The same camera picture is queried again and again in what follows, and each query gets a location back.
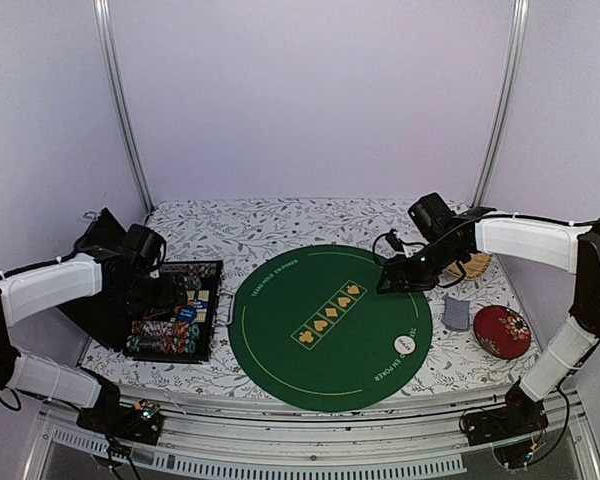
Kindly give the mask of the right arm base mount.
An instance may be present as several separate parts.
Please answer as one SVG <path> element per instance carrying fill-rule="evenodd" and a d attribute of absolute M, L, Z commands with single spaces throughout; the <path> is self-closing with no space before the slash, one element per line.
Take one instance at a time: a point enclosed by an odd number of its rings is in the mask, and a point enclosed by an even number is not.
<path fill-rule="evenodd" d="M 542 438 L 548 426 L 543 401 L 531 400 L 522 391 L 520 382 L 508 390 L 502 407 L 465 412 L 459 420 L 459 428 L 470 446 L 533 433 Z M 494 456 L 501 466 L 509 470 L 520 469 L 530 465 L 538 447 L 538 440 L 527 439 L 522 443 L 496 447 Z"/>

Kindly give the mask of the blue small blind button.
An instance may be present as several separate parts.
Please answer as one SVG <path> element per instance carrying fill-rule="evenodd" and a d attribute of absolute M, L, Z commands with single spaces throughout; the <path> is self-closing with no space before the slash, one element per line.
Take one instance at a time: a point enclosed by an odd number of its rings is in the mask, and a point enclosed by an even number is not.
<path fill-rule="evenodd" d="M 179 322 L 192 323 L 197 318 L 197 309 L 191 305 L 183 305 L 175 309 L 175 314 Z"/>

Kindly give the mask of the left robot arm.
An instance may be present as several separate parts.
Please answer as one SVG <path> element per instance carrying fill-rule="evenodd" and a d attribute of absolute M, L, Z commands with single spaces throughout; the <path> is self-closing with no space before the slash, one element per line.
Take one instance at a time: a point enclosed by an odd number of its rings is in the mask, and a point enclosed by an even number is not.
<path fill-rule="evenodd" d="M 24 323 L 40 320 L 51 328 L 74 319 L 115 327 L 156 305 L 165 283 L 160 269 L 167 242 L 139 224 L 100 228 L 91 225 L 69 253 L 0 272 L 0 391 L 25 392 L 87 409 L 108 434 L 128 426 L 128 412 L 111 397 L 118 389 L 94 373 L 67 365 L 64 336 L 51 331 L 35 353 Z"/>

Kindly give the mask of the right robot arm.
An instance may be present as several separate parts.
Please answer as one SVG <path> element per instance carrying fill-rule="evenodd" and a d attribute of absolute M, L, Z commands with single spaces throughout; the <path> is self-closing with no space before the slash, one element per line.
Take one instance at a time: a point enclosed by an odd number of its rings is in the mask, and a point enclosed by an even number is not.
<path fill-rule="evenodd" d="M 517 436 L 559 383 L 600 341 L 600 218 L 567 221 L 476 207 L 455 212 L 437 193 L 416 200 L 407 214 L 422 236 L 410 243 L 386 234 L 395 254 L 381 261 L 380 294 L 426 292 L 442 285 L 451 264 L 471 255 L 501 258 L 544 346 L 511 387 L 497 427 Z"/>

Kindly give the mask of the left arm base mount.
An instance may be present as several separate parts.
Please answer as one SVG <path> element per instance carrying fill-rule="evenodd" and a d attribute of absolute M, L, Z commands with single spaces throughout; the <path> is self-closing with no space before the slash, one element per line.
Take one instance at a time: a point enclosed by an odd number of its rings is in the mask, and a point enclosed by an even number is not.
<path fill-rule="evenodd" d="M 123 406 L 119 388 L 104 385 L 94 406 L 81 409 L 77 426 L 112 438 L 156 446 L 164 425 L 159 410 L 157 403 L 147 400 Z"/>

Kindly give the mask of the white dealer button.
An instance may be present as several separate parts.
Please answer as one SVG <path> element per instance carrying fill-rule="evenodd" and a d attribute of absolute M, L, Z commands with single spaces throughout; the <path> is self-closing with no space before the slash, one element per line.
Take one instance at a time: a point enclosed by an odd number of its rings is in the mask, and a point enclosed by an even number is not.
<path fill-rule="evenodd" d="M 394 340 L 394 348 L 401 355 L 410 355 L 416 349 L 414 339 L 408 335 L 400 335 Z"/>

